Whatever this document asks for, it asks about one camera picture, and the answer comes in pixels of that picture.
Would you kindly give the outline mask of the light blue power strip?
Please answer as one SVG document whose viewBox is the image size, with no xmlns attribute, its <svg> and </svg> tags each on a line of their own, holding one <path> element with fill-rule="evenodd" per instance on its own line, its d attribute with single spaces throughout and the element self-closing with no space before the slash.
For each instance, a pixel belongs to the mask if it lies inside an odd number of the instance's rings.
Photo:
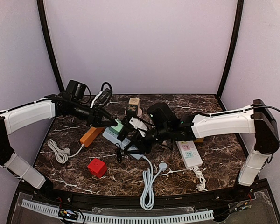
<svg viewBox="0 0 280 224">
<path fill-rule="evenodd" d="M 125 147 L 130 143 L 130 140 L 128 138 L 125 138 L 123 141 L 120 141 L 117 137 L 118 135 L 115 134 L 114 132 L 112 132 L 110 130 L 110 128 L 106 128 L 103 132 L 103 137 L 106 138 L 107 140 L 109 140 L 112 144 L 114 144 L 115 146 L 121 148 L 121 150 L 123 151 L 125 149 Z M 129 147 L 128 151 L 136 151 L 138 150 L 136 146 L 132 145 Z M 135 159 L 139 160 L 140 158 L 143 157 L 143 154 L 129 154 L 132 157 L 134 157 Z"/>
</svg>

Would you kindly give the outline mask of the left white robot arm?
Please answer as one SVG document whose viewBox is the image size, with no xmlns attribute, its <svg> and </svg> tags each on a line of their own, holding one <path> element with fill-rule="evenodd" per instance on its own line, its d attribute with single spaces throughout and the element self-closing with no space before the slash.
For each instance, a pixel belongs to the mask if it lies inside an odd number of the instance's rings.
<svg viewBox="0 0 280 224">
<path fill-rule="evenodd" d="M 88 126 L 109 127 L 117 124 L 103 107 L 90 107 L 59 95 L 49 95 L 27 105 L 0 111 L 0 165 L 35 189 L 51 187 L 52 182 L 21 158 L 11 147 L 9 135 L 41 120 L 71 115 Z"/>
</svg>

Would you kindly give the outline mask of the white power strip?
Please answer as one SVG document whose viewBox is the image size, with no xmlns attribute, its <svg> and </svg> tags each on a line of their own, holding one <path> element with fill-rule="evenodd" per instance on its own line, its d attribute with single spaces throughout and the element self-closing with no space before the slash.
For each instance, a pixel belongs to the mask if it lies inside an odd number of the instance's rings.
<svg viewBox="0 0 280 224">
<path fill-rule="evenodd" d="M 176 141 L 176 145 L 186 169 L 202 166 L 203 161 L 193 141 Z"/>
</svg>

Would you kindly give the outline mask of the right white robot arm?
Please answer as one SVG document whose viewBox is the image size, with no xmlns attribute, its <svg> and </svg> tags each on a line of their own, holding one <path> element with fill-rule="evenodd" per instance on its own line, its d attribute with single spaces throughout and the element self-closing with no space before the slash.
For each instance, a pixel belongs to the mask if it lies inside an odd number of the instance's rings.
<svg viewBox="0 0 280 224">
<path fill-rule="evenodd" d="M 262 166 L 280 147 L 277 121 L 270 112 L 272 107 L 260 99 L 253 104 L 231 111 L 216 113 L 195 112 L 178 118 L 165 102 L 156 103 L 147 110 L 152 123 L 141 118 L 125 116 L 120 137 L 136 131 L 131 142 L 124 148 L 134 145 L 137 153 L 150 153 L 152 146 L 165 140 L 191 141 L 208 136 L 248 133 L 254 134 L 255 145 L 238 175 L 238 183 L 251 186 Z"/>
</svg>

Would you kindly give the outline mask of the black plug adapter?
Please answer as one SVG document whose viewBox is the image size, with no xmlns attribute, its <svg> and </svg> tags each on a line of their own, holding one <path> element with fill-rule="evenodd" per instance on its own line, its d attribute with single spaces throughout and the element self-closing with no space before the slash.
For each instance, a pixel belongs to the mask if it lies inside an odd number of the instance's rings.
<svg viewBox="0 0 280 224">
<path fill-rule="evenodd" d="M 120 130 L 117 139 L 120 141 L 123 141 L 130 132 L 132 132 L 133 129 L 131 128 L 131 126 L 129 124 L 125 124 L 123 125 L 122 129 Z"/>
</svg>

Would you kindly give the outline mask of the yellow cube socket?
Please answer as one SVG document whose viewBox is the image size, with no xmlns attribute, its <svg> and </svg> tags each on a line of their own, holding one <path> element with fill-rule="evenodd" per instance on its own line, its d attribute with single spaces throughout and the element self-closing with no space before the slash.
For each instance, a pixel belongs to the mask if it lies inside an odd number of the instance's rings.
<svg viewBox="0 0 280 224">
<path fill-rule="evenodd" d="M 204 138 L 199 138 L 199 139 L 196 139 L 194 140 L 195 143 L 202 143 L 204 140 Z"/>
</svg>

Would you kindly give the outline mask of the green plug adapter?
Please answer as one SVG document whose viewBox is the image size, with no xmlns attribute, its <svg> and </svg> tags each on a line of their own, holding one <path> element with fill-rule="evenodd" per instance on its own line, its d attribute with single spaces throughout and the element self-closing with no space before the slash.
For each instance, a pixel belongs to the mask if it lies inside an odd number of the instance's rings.
<svg viewBox="0 0 280 224">
<path fill-rule="evenodd" d="M 121 121 L 119 119 L 115 119 L 115 121 L 117 122 L 117 125 L 116 126 L 111 126 L 110 130 L 115 134 L 119 134 L 120 131 L 123 128 L 123 124 L 121 123 Z"/>
</svg>

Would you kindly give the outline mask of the red cube socket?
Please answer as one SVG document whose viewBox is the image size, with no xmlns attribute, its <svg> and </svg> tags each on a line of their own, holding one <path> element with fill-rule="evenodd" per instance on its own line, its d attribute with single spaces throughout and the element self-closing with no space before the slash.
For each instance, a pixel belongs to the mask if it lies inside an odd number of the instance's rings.
<svg viewBox="0 0 280 224">
<path fill-rule="evenodd" d="M 94 158 L 87 168 L 91 174 L 99 179 L 107 172 L 107 165 L 98 158 Z"/>
</svg>

